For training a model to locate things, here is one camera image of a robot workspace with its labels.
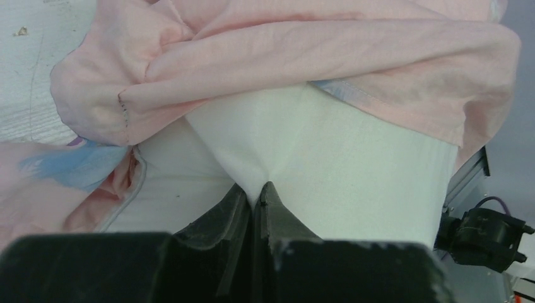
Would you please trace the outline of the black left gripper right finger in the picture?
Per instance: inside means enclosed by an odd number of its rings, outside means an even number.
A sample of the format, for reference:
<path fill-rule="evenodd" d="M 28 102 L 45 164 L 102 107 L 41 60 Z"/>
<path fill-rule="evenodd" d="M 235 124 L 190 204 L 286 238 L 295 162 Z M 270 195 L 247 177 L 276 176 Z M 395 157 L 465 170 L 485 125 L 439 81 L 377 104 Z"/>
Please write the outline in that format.
<path fill-rule="evenodd" d="M 452 302 L 442 264 L 407 242 L 327 241 L 282 203 L 272 182 L 254 211 L 254 302 Z"/>

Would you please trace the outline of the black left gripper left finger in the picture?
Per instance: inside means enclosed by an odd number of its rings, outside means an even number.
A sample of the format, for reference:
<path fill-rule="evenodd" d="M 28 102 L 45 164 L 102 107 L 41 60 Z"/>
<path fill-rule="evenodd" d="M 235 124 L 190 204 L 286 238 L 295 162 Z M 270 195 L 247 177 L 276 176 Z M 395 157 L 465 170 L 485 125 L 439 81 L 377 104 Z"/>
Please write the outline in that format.
<path fill-rule="evenodd" d="M 176 234 L 23 237 L 1 255 L 2 302 L 245 302 L 250 209 L 233 186 Z"/>

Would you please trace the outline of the white pillow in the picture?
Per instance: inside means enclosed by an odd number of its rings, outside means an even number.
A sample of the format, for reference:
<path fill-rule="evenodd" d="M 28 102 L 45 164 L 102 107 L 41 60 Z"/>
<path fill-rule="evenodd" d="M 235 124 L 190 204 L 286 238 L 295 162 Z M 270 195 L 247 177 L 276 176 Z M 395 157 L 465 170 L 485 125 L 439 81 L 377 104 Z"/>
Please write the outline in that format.
<path fill-rule="evenodd" d="M 177 232 L 233 185 L 272 182 L 327 240 L 432 247 L 456 145 L 366 114 L 309 84 L 208 102 L 135 148 L 136 178 L 107 232 Z"/>

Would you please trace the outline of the purple Elsa print pillowcase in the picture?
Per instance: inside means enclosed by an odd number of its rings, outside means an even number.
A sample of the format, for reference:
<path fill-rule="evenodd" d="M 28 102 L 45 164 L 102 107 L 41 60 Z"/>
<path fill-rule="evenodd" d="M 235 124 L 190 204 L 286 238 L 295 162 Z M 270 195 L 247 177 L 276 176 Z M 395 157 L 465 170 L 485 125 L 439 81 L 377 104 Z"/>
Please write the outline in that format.
<path fill-rule="evenodd" d="M 70 145 L 1 144 L 1 247 L 107 232 L 135 148 L 223 97 L 309 84 L 456 145 L 452 175 L 498 132 L 521 41 L 505 1 L 98 1 L 50 73 Z"/>

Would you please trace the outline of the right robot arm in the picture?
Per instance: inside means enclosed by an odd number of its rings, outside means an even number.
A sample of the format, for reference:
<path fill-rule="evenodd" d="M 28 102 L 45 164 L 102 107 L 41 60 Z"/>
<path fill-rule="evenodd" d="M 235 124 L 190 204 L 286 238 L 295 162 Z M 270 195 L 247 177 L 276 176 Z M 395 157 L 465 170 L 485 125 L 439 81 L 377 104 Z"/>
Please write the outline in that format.
<path fill-rule="evenodd" d="M 442 215 L 434 248 L 455 263 L 484 266 L 503 273 L 514 262 L 525 263 L 518 251 L 522 236 L 534 234 L 525 221 L 486 208 L 473 208 L 462 218 Z"/>

